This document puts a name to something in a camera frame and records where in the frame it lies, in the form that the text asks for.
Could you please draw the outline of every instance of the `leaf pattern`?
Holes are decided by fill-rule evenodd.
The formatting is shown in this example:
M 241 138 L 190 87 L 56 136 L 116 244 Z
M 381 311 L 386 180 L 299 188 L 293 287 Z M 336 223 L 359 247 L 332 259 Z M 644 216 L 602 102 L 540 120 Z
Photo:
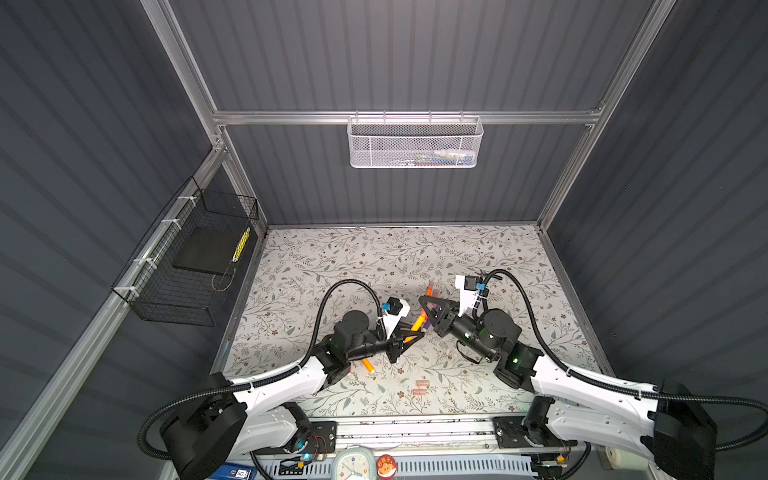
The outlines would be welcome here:
M 508 269 L 525 287 L 550 347 L 566 362 L 597 370 L 534 228 L 513 226 L 270 231 L 224 372 L 252 375 L 303 356 L 319 302 L 342 278 L 367 282 L 382 302 L 390 296 L 405 299 L 412 322 L 430 281 L 435 295 L 457 300 L 455 275 L 496 267 Z M 489 306 L 510 313 L 523 329 L 519 340 L 537 346 L 511 281 L 493 280 L 489 288 Z M 355 285 L 341 286 L 330 297 L 319 338 L 349 310 L 373 316 L 368 293 Z M 456 351 L 453 337 L 441 339 L 431 329 L 397 363 L 383 354 L 370 361 L 374 372 L 353 362 L 341 382 L 299 404 L 307 415 L 319 417 L 520 412 L 532 399 L 496 379 L 495 362 L 473 365 Z

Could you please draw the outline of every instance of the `white roll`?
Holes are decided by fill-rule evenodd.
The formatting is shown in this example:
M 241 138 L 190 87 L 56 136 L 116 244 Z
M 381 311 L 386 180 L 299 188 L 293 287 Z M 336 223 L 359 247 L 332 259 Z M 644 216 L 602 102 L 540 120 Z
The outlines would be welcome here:
M 632 452 L 607 447 L 605 453 L 614 470 L 645 470 L 648 468 L 648 459 Z

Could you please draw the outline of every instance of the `black wire basket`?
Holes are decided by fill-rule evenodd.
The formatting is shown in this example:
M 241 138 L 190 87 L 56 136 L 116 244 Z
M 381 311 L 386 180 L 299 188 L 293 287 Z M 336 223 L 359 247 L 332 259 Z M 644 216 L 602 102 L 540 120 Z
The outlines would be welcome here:
M 152 251 L 126 265 L 124 272 L 133 262 L 141 262 L 133 283 L 118 286 L 121 274 L 113 291 L 143 320 L 198 326 L 225 323 L 258 241 L 257 220 L 255 198 L 198 188 L 175 219 L 163 220 L 167 226 Z M 194 262 L 195 257 L 205 257 L 209 250 L 205 245 L 192 255 L 187 245 L 202 233 L 227 240 L 223 245 L 232 246 L 231 255 L 209 259 L 201 268 L 180 265 L 185 259 L 189 263 L 190 258 Z

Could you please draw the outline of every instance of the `blue box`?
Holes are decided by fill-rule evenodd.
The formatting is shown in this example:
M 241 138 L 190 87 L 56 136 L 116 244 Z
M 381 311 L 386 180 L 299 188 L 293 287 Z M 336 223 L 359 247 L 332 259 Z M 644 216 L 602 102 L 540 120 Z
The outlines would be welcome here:
M 215 480 L 251 480 L 256 476 L 253 467 L 238 465 L 237 463 L 225 463 L 220 466 L 209 478 Z

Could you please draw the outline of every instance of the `clock face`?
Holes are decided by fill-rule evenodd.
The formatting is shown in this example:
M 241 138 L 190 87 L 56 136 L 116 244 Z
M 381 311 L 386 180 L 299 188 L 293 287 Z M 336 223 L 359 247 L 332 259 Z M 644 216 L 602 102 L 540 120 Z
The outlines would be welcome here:
M 371 480 L 376 478 L 374 466 L 368 455 L 357 452 L 342 452 L 336 457 L 336 476 L 333 480 Z

